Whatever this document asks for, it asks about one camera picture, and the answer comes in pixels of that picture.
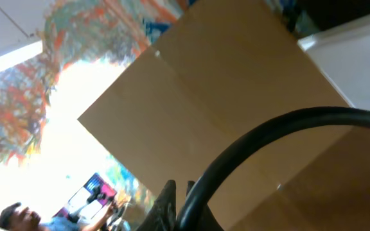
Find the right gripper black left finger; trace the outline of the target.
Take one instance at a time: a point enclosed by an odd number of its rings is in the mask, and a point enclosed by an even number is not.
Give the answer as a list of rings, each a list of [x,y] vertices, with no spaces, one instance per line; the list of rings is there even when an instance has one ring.
[[[137,231],[172,231],[176,221],[176,183],[168,180]]]

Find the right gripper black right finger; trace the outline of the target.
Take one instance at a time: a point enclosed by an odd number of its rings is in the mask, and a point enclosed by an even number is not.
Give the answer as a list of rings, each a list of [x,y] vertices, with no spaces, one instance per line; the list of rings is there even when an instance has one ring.
[[[218,180],[188,181],[184,204],[185,230],[224,231],[207,206],[219,185]]]

